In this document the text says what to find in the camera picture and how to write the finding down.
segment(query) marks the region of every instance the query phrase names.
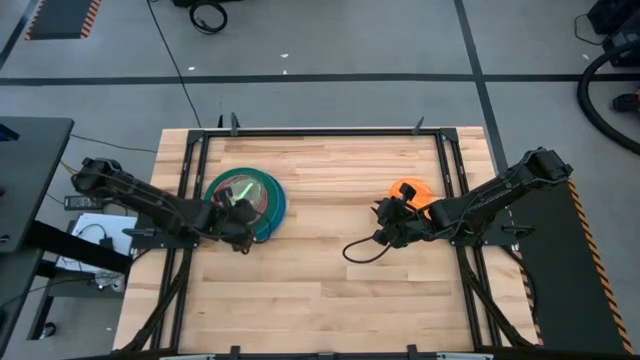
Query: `wooden table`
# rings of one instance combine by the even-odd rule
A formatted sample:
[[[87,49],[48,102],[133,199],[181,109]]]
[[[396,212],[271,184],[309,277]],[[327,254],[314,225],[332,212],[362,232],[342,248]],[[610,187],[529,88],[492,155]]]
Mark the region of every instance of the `wooden table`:
[[[495,176],[487,141],[481,127],[457,130],[474,188]],[[153,185],[177,191],[186,135],[186,129],[163,132]],[[228,353],[232,345],[244,353],[403,352],[407,344],[419,351],[472,350],[455,251],[447,242],[392,249],[368,265],[341,255],[347,243],[378,228],[369,207],[398,178],[418,177],[444,197],[434,139],[215,138],[207,159],[205,189],[223,171],[255,167],[280,181],[288,208],[273,238],[249,255],[211,241],[195,252],[180,353]],[[192,194],[195,176],[189,178]],[[370,242],[350,255],[369,258],[381,249]],[[537,342],[519,267],[498,248],[484,254],[496,303]],[[132,268],[114,348],[130,341],[155,307],[164,259],[164,250],[154,250]],[[476,303],[488,344],[486,317]],[[164,345],[172,315],[170,309]]]

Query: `orange and black warning tape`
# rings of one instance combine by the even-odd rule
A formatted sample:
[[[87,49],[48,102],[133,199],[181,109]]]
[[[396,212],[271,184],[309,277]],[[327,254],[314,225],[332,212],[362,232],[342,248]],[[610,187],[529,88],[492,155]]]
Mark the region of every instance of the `orange and black warning tape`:
[[[519,251],[514,251],[513,254],[518,257],[518,259],[522,260],[522,254]],[[527,301],[529,301],[529,310],[533,314],[533,308],[535,307],[533,291],[531,290],[531,283],[529,282],[529,278],[527,277],[526,271],[520,267],[520,276],[522,276],[522,283],[524,284],[524,292],[527,294]],[[533,319],[533,325],[536,329],[536,335],[538,336],[538,345],[544,345],[544,341],[542,340],[542,332],[540,331],[540,326],[538,326],[538,322],[536,319]]]
[[[27,29],[27,32],[24,35],[25,40],[31,40],[31,31],[33,30],[33,24],[35,24],[36,20],[38,20],[38,16],[40,16],[40,11],[42,10],[42,6],[44,6],[45,2],[47,2],[47,0],[40,1],[38,6],[36,7],[36,11],[33,15],[33,19],[31,19],[31,25],[29,25],[29,28]]]
[[[80,38],[86,39],[89,36],[89,32],[91,32],[91,27],[93,27],[93,23],[96,21],[96,16],[98,16],[98,9],[100,8],[100,3],[102,0],[92,0],[91,5],[89,5],[89,10],[87,11],[87,17],[84,19],[84,24],[82,24],[82,30],[80,30]]]
[[[613,290],[611,289],[611,284],[609,284],[609,280],[607,279],[607,274],[604,271],[604,265],[602,264],[602,260],[600,260],[600,254],[598,253],[598,248],[596,247],[596,243],[593,240],[593,236],[591,235],[591,229],[589,228],[589,223],[587,223],[587,216],[584,214],[584,209],[582,208],[582,204],[580,202],[580,196],[578,196],[578,192],[576,190],[576,184],[573,179],[569,179],[569,191],[571,192],[571,197],[573,198],[573,204],[576,207],[576,211],[578,212],[578,218],[580,218],[580,222],[582,224],[582,229],[584,230],[584,236],[588,241],[589,249],[591,250],[591,255],[593,257],[593,262],[596,267],[596,271],[600,275],[600,282],[602,283],[602,287],[604,290],[604,294],[607,296],[609,300],[609,308],[611,309],[611,313],[613,315],[613,320],[616,322],[618,326],[618,333],[622,337],[622,345],[625,350],[629,354],[633,354],[633,348],[631,347],[631,339],[627,334],[627,329],[624,327],[624,322],[622,321],[622,316],[620,315],[620,309],[618,309],[618,305],[616,304],[616,300],[613,296]]]

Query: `orange bowl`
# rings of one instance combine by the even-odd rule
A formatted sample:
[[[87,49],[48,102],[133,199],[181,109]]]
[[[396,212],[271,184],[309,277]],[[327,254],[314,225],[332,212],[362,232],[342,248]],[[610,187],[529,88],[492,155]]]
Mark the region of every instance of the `orange bowl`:
[[[429,185],[415,178],[402,178],[393,183],[393,185],[391,185],[391,188],[389,189],[389,196],[395,196],[399,199],[402,199],[400,187],[404,183],[407,183],[411,185],[411,187],[416,189],[416,196],[413,197],[413,200],[408,201],[409,205],[418,209],[430,204],[433,201],[433,192],[431,191]]]

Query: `gray floor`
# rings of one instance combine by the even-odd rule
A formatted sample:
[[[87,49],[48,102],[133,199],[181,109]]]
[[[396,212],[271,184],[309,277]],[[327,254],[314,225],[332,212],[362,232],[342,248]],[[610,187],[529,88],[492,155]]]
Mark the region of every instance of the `gray floor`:
[[[482,69],[487,74],[579,74],[602,53],[573,37],[573,18],[595,0],[464,0]],[[0,48],[29,0],[0,2]],[[454,0],[245,0],[225,5],[229,26],[204,36],[170,0],[153,4],[178,67],[185,76],[432,73],[470,74]],[[587,23],[581,33],[593,36]],[[603,73],[619,72],[609,65]],[[175,76],[145,0],[103,0],[89,38],[25,41],[13,48],[0,78]],[[608,109],[633,83],[593,85],[594,103],[619,129],[640,140],[636,114]],[[596,132],[575,101],[575,83],[489,83],[491,104],[509,162],[530,148],[556,149],[575,168],[609,279],[636,349],[640,348],[640,246],[634,221],[640,202],[637,156]],[[481,125],[473,82],[303,82],[189,84],[204,126],[235,112],[243,126]],[[0,86],[0,115],[61,116],[74,133],[152,149],[169,127],[195,127],[180,85]],[[108,157],[149,179],[154,157],[70,141],[65,161]],[[59,169],[49,189],[72,194]],[[46,199],[38,218],[64,228],[77,213]],[[30,296],[6,359],[104,354],[117,327],[116,300],[57,300],[50,319],[59,334],[25,341],[37,304]]]

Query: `black floor stripe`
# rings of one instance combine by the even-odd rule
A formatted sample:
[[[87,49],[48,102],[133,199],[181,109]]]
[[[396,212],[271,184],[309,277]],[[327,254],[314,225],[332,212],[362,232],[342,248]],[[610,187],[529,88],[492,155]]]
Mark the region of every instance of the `black floor stripe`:
[[[578,82],[581,74],[482,75],[486,82]],[[592,81],[640,81],[640,73],[596,74]]]
[[[22,30],[24,30],[25,26],[27,26],[27,23],[31,18],[31,13],[33,13],[33,9],[35,9],[36,5],[38,5],[38,2],[39,0],[29,1],[29,4],[27,4],[27,8],[24,10],[24,13],[22,13],[22,17],[20,18],[20,21],[18,21],[18,24],[13,29],[13,32],[11,33],[9,40],[7,40],[7,43],[4,45],[4,48],[0,53],[0,70],[2,70],[2,67],[7,62],[7,59],[9,58],[9,54],[11,54],[13,47],[16,45],[16,42],[18,42],[18,39],[20,38],[20,34],[22,34]]]
[[[307,75],[230,75],[189,76],[185,84],[256,84],[316,82],[578,82],[579,74],[307,74]],[[640,81],[640,73],[599,74],[592,81]],[[171,85],[177,76],[95,77],[95,78],[0,78],[0,86],[65,85]]]
[[[478,90],[478,97],[480,99],[480,106],[482,107],[484,121],[487,126],[489,142],[493,149],[493,157],[496,160],[498,171],[504,171],[509,167],[507,165],[507,157],[504,153],[502,140],[500,139],[500,131],[498,130],[498,123],[496,122],[493,107],[491,106],[491,99],[489,98],[487,84],[485,83],[482,75],[482,66],[480,65],[480,58],[478,57],[476,44],[473,41],[473,35],[471,34],[471,26],[469,25],[469,19],[467,18],[467,11],[464,8],[462,0],[455,0],[454,4],[456,6],[458,20],[460,21],[460,28],[462,29],[464,45],[467,48],[467,55],[469,56],[471,72],[475,75],[476,88]]]

